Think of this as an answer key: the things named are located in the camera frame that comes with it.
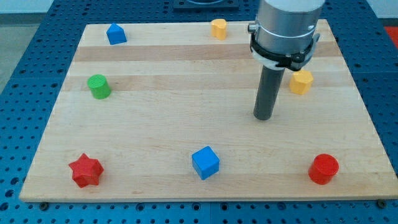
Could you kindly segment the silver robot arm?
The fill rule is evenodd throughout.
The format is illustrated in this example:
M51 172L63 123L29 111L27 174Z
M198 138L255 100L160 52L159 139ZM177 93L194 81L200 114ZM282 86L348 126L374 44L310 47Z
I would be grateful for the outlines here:
M248 25L252 56L271 70L299 71L313 56L324 0L260 0Z

